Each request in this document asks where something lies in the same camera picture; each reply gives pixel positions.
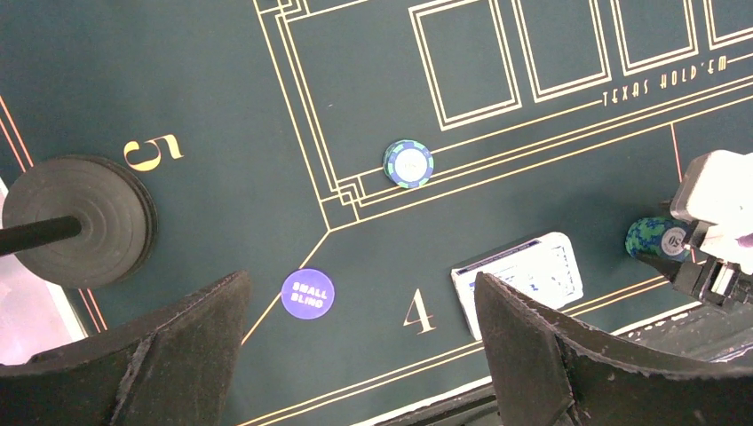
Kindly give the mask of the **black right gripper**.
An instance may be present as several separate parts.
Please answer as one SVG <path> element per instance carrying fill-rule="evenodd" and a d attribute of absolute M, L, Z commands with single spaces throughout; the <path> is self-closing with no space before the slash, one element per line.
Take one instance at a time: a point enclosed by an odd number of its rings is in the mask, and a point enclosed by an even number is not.
<path fill-rule="evenodd" d="M 689 223 L 685 247 L 691 252 L 702 251 L 701 244 L 710 230 L 710 224 L 693 221 Z M 707 258 L 697 264 L 691 254 L 683 261 L 670 260 L 645 253 L 638 253 L 638 260 L 652 266 L 663 275 L 677 292 L 691 296 L 703 304 L 730 311 L 736 304 L 752 303 L 752 275 L 742 265 L 712 256 L 704 249 Z"/>

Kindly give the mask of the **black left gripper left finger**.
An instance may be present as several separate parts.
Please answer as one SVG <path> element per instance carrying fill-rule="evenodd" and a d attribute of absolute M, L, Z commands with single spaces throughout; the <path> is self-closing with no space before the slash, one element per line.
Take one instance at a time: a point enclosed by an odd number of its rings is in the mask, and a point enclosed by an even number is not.
<path fill-rule="evenodd" d="M 217 425 L 238 359 L 244 271 L 119 327 L 1 368 L 4 425 Z"/>

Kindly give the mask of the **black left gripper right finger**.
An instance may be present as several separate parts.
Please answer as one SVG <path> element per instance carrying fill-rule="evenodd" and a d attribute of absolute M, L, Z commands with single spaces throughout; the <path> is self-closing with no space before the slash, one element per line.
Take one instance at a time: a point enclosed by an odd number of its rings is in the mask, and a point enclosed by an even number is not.
<path fill-rule="evenodd" d="M 749 425 L 752 371 L 610 335 L 481 272 L 475 306 L 505 425 Z"/>

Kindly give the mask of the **purple small blind button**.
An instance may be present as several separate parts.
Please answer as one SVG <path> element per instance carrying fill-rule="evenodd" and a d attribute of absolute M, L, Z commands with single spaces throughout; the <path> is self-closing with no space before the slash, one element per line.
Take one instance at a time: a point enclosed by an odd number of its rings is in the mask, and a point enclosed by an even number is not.
<path fill-rule="evenodd" d="M 298 269 L 284 280 L 281 302 L 285 310 L 299 320 L 316 320 L 329 312 L 335 302 L 332 279 L 314 268 Z"/>

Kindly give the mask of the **green blue poker chip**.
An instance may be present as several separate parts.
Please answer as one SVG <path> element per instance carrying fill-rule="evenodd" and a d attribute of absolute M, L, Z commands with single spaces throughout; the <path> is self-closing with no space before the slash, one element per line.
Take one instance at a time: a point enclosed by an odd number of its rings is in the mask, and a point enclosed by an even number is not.
<path fill-rule="evenodd" d="M 405 189 L 418 188 L 432 177 L 434 159 L 424 144 L 402 139 L 385 149 L 383 170 L 395 185 Z"/>

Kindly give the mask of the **blue white card deck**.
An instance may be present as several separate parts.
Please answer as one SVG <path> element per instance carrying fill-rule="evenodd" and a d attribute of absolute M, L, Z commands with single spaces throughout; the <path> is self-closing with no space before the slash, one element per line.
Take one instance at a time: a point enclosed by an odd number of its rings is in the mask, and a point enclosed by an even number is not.
<path fill-rule="evenodd" d="M 583 281 L 571 240 L 560 232 L 546 233 L 450 272 L 472 337 L 481 339 L 474 291 L 476 276 L 491 274 L 552 309 L 583 297 Z"/>

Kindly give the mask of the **green poker mat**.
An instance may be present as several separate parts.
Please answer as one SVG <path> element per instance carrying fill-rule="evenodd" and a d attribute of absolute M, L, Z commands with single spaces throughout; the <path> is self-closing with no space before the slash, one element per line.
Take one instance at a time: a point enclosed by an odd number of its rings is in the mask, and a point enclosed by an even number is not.
<path fill-rule="evenodd" d="M 434 159 L 418 188 L 383 155 Z M 159 235 L 69 290 L 95 335 L 233 271 L 253 282 L 225 425 L 371 425 L 484 385 L 450 272 L 550 232 L 607 332 L 687 310 L 625 233 L 688 163 L 752 148 L 749 1 L 4 1 L 1 177 L 134 172 Z M 318 319 L 281 302 L 314 268 Z"/>

